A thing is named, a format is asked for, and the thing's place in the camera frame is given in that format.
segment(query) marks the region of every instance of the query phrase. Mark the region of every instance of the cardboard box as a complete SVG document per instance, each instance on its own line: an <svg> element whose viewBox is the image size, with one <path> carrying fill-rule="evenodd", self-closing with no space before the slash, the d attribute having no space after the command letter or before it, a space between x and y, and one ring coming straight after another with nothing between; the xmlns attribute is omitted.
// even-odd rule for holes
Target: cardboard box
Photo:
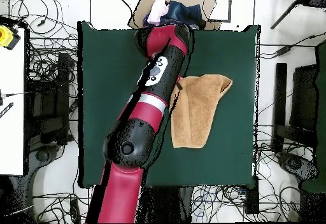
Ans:
<svg viewBox="0 0 326 224"><path fill-rule="evenodd" d="M211 15L211 12L213 11L216 1L215 0L172 0L177 1L185 6L193 6L200 4L201 5L201 14L202 19L204 21L207 21L209 16ZM139 0L138 5L136 6L136 9L134 10L133 18L131 17L128 23L128 26L137 29L138 27L143 27L143 20L147 13L150 12L152 9L153 3L155 0ZM220 28L220 22L217 21L208 21L206 23L206 26L204 30L218 30Z"/></svg>

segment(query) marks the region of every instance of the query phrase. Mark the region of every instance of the white table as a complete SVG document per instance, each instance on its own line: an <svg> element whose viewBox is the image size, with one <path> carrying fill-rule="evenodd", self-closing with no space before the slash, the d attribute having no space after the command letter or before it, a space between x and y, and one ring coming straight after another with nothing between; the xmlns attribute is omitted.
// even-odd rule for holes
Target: white table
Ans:
<svg viewBox="0 0 326 224"><path fill-rule="evenodd" d="M2 94L24 92L24 29L13 50L0 47L0 89ZM0 118L0 175L23 175L24 152L24 95L7 97L0 112L13 107Z"/></svg>

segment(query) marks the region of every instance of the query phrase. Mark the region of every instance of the black joint cap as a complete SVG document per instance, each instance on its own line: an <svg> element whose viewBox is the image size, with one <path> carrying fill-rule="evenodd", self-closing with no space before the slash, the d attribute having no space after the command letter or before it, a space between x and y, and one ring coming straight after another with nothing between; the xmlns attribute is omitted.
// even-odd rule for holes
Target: black joint cap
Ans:
<svg viewBox="0 0 326 224"><path fill-rule="evenodd" d="M121 145L121 152L124 155L130 155L134 151L134 145L131 142L124 142Z"/></svg>

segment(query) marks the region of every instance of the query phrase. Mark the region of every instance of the black chair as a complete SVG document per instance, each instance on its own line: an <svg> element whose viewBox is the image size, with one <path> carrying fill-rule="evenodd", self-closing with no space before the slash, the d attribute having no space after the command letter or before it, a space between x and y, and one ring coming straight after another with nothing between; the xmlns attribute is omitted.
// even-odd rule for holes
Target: black chair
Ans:
<svg viewBox="0 0 326 224"><path fill-rule="evenodd" d="M303 5L305 7L326 8L326 0L296 0L282 14L282 16L272 25L274 29L296 6Z"/></svg>
<svg viewBox="0 0 326 224"><path fill-rule="evenodd" d="M272 150L282 151L284 139L316 148L316 65L299 67L295 70L293 82L292 107L289 126L285 125L285 103L287 90L287 64L277 63Z"/></svg>

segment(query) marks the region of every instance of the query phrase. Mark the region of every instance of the yellow device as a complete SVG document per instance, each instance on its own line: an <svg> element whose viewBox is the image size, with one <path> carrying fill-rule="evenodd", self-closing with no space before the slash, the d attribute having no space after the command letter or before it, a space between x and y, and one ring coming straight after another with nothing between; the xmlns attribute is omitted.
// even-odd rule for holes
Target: yellow device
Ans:
<svg viewBox="0 0 326 224"><path fill-rule="evenodd" d="M19 40L20 36L15 27L7 28L5 25L0 25L0 46L12 50Z"/></svg>

